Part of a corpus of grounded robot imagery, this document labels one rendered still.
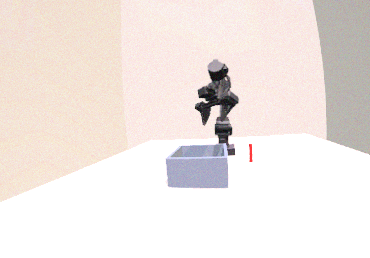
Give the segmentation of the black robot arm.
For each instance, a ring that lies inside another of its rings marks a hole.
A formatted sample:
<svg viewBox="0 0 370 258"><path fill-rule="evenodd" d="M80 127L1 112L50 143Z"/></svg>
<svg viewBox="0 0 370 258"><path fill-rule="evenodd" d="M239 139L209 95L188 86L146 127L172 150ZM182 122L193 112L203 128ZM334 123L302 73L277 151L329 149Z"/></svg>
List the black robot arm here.
<svg viewBox="0 0 370 258"><path fill-rule="evenodd" d="M215 84L222 85L224 87L224 91L228 92L231 88L230 77L228 77L227 73L229 68L225 63L221 63L218 59L210 62L207 66L208 74L211 80L211 83L207 86L203 86L198 89L198 96L199 98L204 98L205 101L208 102L209 97L216 94L218 96L218 91L215 87ZM226 80L226 78L228 80ZM217 144L224 144L226 143L226 147L230 146L229 143L229 136L233 135L232 126L229 122L229 118L226 118L221 121L221 105L220 105L220 116L216 119L215 124L215 136L218 136L218 143ZM230 132L230 133L229 133Z"/></svg>

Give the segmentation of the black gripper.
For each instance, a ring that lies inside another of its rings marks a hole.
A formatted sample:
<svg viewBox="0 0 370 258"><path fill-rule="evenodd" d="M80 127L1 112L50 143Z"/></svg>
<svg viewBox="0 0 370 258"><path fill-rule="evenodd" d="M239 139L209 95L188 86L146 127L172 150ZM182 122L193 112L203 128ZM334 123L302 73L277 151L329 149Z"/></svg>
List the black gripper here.
<svg viewBox="0 0 370 258"><path fill-rule="evenodd" d="M228 113L239 102L239 98L232 91L225 92L224 87L218 84L215 84L215 87L218 91L218 96L215 94L207 98L209 101L207 103L202 101L195 104L195 109L200 112L202 124L204 126L206 125L211 114L211 107L221 105L221 121L223 122Z"/></svg>

